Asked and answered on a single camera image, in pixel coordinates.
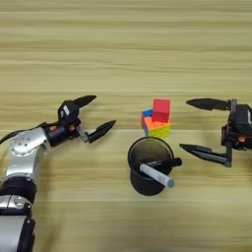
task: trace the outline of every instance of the robotic arm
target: robotic arm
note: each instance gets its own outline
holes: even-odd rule
[[[237,104],[236,99],[224,101],[212,98],[199,98],[187,101],[188,104],[206,110],[230,111],[227,123],[221,129],[221,145],[225,153],[214,153],[212,149],[184,145],[188,153],[207,161],[217,162],[226,167],[232,166],[232,149],[239,151],[252,150],[252,109],[247,104]]]
[[[81,137],[92,143],[105,135],[115,124],[102,124],[89,134],[78,118],[80,108],[95,95],[65,100],[58,109],[58,121],[42,123],[35,128],[13,132],[2,140],[13,138],[10,165],[0,184],[0,252],[32,252],[35,221],[32,219],[41,159],[51,148],[67,140]]]

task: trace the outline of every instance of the cable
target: cable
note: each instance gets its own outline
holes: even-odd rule
[[[0,139],[0,145],[2,145],[5,141],[11,139],[11,138],[14,138],[15,136],[17,136],[19,133],[21,132],[24,132],[24,131],[29,131],[29,130],[33,130],[35,128],[39,128],[39,127],[50,127],[50,126],[54,126],[56,125],[57,122],[54,122],[54,123],[46,123],[46,122],[43,122],[43,123],[40,123],[39,125],[37,125],[36,127],[33,127],[33,128],[30,128],[30,129],[27,129],[27,130],[17,130],[17,131],[13,131],[9,134],[7,134],[6,136],[4,136],[2,139]]]

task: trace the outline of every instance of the white pen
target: white pen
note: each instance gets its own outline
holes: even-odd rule
[[[152,179],[154,179],[155,181],[159,182],[160,184],[172,188],[175,184],[174,179],[159,172],[156,169],[153,169],[152,167],[142,163],[140,165],[140,170],[142,172],[144,172],[145,174],[147,174],[149,177],[151,177]]]

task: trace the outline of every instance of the pink block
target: pink block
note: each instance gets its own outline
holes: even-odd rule
[[[154,121],[168,122],[170,112],[170,100],[169,99],[155,99],[154,100]]]

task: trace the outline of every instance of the black cup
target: black cup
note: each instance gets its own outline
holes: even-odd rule
[[[174,158],[171,147],[163,140],[155,137],[145,137],[137,140],[128,153],[130,165],[130,180],[137,192],[145,196],[160,193],[164,186],[150,178],[140,170],[142,163],[168,175],[173,167],[181,165],[180,158]]]

